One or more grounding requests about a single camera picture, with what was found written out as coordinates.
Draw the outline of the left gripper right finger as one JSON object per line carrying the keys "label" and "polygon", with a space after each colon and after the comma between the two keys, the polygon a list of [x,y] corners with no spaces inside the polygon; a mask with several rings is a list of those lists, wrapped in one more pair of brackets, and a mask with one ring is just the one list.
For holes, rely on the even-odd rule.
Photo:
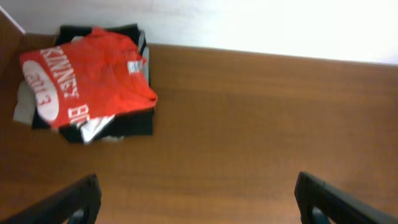
{"label": "left gripper right finger", "polygon": [[308,172],[298,174],[294,195],[301,222],[397,224],[397,219]]}

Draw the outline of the black folded garment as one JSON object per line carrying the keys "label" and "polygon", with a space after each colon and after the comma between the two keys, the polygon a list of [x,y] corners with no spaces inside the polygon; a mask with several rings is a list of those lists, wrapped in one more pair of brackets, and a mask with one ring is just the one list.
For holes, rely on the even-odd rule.
{"label": "black folded garment", "polygon": [[[77,26],[61,26],[59,35],[55,41],[55,46],[59,46],[62,44],[66,44],[72,41],[72,38],[77,36],[85,37],[90,34],[94,27],[77,27]],[[137,46],[139,39],[139,31],[137,25],[131,24],[117,28],[105,29],[109,32],[115,32],[118,34],[128,36]],[[142,66],[142,71],[144,73],[144,77],[147,80],[150,86],[150,77],[149,77],[149,60],[146,58],[147,62]],[[131,113],[117,114],[113,115],[114,119],[110,122],[103,130],[100,132],[95,140],[113,137],[113,138],[121,138],[124,136],[132,136],[132,135],[150,135],[153,132],[152,127],[152,116],[154,112],[154,107],[151,109],[146,109],[142,111],[136,111]],[[56,129],[60,132],[60,134],[64,137],[63,133],[70,126],[65,125]],[[35,129],[41,128],[51,128],[38,114],[37,107],[35,109],[34,119],[32,122],[32,127]]]}

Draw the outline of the red printed t-shirt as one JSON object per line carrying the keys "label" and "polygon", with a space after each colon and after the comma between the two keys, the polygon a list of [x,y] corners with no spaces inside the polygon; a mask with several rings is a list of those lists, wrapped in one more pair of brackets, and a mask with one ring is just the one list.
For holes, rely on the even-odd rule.
{"label": "red printed t-shirt", "polygon": [[51,127],[153,108],[146,58],[126,35],[95,27],[80,40],[20,56],[39,116]]}

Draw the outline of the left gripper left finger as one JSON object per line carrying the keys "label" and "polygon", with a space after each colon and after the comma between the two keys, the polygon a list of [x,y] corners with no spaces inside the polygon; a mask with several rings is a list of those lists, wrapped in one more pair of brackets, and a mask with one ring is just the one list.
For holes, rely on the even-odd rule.
{"label": "left gripper left finger", "polygon": [[100,206],[98,177],[90,174],[1,223],[94,223]]}

